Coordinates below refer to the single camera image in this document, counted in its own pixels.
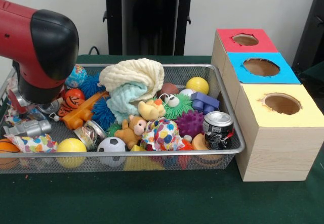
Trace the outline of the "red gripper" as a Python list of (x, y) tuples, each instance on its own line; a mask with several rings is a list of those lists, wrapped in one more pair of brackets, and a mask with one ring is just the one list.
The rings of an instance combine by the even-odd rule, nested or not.
[(8, 91), (8, 97), (12, 103), (12, 106), (20, 113), (27, 112), (27, 101), (21, 96), (17, 87), (13, 87)]

